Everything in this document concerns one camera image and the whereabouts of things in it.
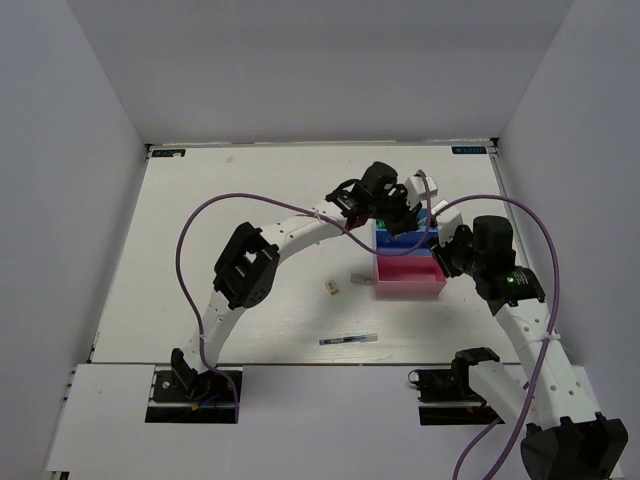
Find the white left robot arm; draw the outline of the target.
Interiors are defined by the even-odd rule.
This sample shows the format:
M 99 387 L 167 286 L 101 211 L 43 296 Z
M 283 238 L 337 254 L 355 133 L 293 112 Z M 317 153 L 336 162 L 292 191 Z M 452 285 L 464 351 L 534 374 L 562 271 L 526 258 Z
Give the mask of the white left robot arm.
M 238 225 L 214 264 L 206 309 L 194 312 L 196 333 L 186 347 L 171 353 L 180 391 L 191 399 L 209 392 L 209 372 L 218 371 L 231 331 L 248 309 L 266 299 L 284 261 L 324 240 L 351 236 L 370 220 L 382 221 L 392 235 L 415 231 L 420 211 L 430 211 L 436 192 L 423 171 L 401 182 L 391 166 L 375 162 L 361 178 L 342 182 L 311 209 L 291 206 L 291 217 L 263 227 Z

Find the small beige eraser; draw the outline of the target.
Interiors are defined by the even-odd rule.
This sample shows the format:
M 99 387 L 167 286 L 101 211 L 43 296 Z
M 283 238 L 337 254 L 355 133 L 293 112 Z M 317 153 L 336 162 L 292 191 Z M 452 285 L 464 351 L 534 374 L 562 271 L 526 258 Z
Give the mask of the small beige eraser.
M 328 281 L 326 281 L 326 282 L 325 282 L 325 286 L 326 286 L 326 289 L 328 290 L 328 292 L 329 292 L 331 295 L 334 295 L 334 294 L 336 294 L 336 293 L 338 293 L 338 292 L 339 292 L 339 288 L 338 288 L 338 286 L 337 286 L 336 282 L 335 282 L 335 281 L 333 281 L 333 280 L 328 280 Z

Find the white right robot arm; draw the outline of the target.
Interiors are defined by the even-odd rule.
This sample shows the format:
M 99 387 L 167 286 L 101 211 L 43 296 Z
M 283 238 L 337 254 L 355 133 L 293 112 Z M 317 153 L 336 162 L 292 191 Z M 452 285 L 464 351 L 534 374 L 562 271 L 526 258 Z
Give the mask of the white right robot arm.
M 480 395 L 506 423 L 523 434 L 521 458 L 532 479 L 608 479 L 628 433 L 606 418 L 576 377 L 551 324 L 545 293 L 534 272 L 516 263 L 513 229 L 495 215 L 464 224 L 458 213 L 436 221 L 433 257 L 449 278 L 467 275 L 509 338 L 527 376 L 513 386 L 488 351 L 453 371 L 461 397 Z

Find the green gel pen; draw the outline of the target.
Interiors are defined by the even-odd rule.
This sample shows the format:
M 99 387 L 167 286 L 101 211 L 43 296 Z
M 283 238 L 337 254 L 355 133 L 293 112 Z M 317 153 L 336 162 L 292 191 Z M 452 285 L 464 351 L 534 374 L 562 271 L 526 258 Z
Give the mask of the green gel pen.
M 421 236 L 409 234 L 401 235 L 398 237 L 392 237 L 383 234 L 376 236 L 376 246 L 380 248 L 410 248 L 418 243 L 425 243 L 425 241 L 422 240 Z

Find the blue gel pen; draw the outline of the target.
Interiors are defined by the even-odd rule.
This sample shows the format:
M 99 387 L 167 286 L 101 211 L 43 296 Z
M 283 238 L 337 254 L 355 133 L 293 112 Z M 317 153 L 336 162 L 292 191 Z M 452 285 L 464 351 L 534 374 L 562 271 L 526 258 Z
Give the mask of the blue gel pen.
M 377 340 L 378 340 L 377 334 L 360 334 L 360 335 L 350 335 L 350 336 L 321 339 L 319 341 L 319 345 L 325 346 L 325 345 L 338 345 L 338 344 L 345 344 L 345 343 L 366 343 L 366 342 L 375 342 Z

